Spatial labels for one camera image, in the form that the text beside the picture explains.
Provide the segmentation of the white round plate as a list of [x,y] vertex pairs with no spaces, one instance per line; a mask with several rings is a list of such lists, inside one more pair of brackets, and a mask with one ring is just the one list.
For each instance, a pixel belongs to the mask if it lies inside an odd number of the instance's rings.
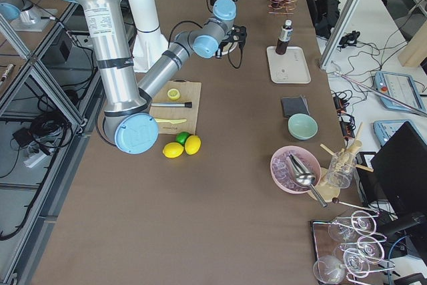
[[228,55],[230,54],[233,50],[235,50],[238,47],[238,43],[236,42],[229,42],[226,43],[222,48],[221,48],[221,56],[224,55]]

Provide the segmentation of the cream tray with bear print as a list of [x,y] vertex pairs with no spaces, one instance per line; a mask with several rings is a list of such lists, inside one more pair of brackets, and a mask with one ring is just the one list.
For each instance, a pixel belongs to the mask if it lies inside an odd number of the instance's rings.
[[283,55],[276,53],[275,46],[266,49],[270,78],[277,84],[308,84],[311,82],[310,72],[303,49],[288,46]]

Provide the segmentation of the dark beverage bottle white cap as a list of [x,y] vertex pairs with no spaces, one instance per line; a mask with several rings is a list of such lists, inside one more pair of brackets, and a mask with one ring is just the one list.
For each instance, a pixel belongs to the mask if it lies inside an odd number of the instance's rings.
[[287,19],[282,26],[278,42],[276,44],[276,53],[283,55],[286,53],[293,32],[292,21]]

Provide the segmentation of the half lemon slice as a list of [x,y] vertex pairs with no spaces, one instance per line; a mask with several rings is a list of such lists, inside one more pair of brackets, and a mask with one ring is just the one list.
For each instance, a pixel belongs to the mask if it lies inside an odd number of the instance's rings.
[[167,97],[172,101],[178,100],[181,97],[181,92],[177,88],[171,88],[167,91]]

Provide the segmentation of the grey folded cloth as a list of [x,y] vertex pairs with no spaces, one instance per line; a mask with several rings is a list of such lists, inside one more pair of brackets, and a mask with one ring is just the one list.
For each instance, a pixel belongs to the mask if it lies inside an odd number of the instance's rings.
[[281,98],[281,104],[285,118],[299,113],[310,115],[307,100],[303,95],[297,97],[283,97]]

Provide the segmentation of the yellow plastic knife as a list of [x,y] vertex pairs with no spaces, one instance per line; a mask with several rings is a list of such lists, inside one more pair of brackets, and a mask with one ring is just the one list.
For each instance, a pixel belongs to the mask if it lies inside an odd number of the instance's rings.
[[163,118],[154,118],[157,123],[170,123],[170,124],[180,124],[185,123],[187,119],[163,119]]

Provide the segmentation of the green lime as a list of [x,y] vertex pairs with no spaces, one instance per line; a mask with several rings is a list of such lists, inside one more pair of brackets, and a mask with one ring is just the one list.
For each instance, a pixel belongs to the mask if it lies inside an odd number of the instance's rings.
[[187,131],[182,131],[178,133],[175,137],[175,141],[181,145],[185,145],[186,140],[191,136],[191,134]]

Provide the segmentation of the yellow lemon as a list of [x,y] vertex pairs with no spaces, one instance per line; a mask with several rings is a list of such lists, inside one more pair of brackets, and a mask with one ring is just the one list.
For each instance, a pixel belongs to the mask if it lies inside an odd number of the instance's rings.
[[196,154],[201,147],[201,139],[197,135],[189,136],[184,144],[184,149],[187,155]]
[[178,142],[170,142],[166,144],[163,148],[163,155],[167,158],[177,158],[184,151],[184,147]]

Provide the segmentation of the yellow lemon lower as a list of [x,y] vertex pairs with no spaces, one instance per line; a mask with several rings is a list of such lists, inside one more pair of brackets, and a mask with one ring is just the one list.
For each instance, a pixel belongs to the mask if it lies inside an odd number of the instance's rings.
[[163,155],[167,158],[177,158],[184,151],[184,147],[178,142],[170,142],[166,144],[163,148]]

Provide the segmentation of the clear glass pitcher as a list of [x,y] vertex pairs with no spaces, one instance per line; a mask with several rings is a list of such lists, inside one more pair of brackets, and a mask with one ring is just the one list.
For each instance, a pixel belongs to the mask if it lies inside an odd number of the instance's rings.
[[332,156],[326,173],[327,182],[337,188],[348,188],[353,178],[356,161],[350,152],[338,152]]

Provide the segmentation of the wooden cup stand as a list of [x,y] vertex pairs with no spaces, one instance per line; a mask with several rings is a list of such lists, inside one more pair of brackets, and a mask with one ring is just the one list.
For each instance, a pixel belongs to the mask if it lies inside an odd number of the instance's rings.
[[320,180],[320,187],[325,187],[326,189],[320,190],[319,194],[326,202],[333,202],[334,198],[337,198],[340,194],[341,189],[348,188],[350,186],[354,175],[354,170],[356,168],[365,170],[367,172],[374,171],[368,166],[363,166],[356,163],[356,154],[362,147],[360,134],[362,133],[363,129],[364,123],[361,122],[352,145],[346,149],[341,149],[339,152],[333,152],[326,145],[320,144],[320,147],[332,156],[328,171]]

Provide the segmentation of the black monitor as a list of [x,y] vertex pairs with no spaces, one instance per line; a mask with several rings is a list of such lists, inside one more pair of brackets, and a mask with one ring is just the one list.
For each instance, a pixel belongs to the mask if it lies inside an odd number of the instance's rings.
[[426,143],[409,122],[379,150],[372,165],[396,213],[426,213]]

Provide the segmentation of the wine glass upper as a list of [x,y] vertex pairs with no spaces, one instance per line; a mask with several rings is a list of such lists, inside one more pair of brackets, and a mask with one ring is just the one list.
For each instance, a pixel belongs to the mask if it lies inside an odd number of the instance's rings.
[[337,242],[355,242],[360,236],[371,236],[375,231],[375,219],[363,210],[337,216],[328,226],[329,236]]

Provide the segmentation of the wine glass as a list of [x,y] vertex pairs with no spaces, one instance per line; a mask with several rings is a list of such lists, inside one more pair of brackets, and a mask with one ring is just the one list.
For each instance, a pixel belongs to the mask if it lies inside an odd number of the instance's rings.
[[371,236],[375,231],[375,219],[363,210],[337,216],[328,226],[329,236],[337,242],[355,242],[360,236]]
[[346,275],[346,266],[337,257],[319,257],[313,265],[315,278],[323,284],[340,284]]
[[366,277],[371,266],[379,264],[385,256],[381,243],[371,236],[361,236],[354,242],[346,242],[334,248],[333,255],[356,277]]

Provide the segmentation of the wine glass lower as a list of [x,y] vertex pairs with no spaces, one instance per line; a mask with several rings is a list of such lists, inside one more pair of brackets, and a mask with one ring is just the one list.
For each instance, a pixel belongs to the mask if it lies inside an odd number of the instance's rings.
[[313,265],[315,278],[323,284],[340,284],[346,275],[346,266],[337,257],[319,257]]

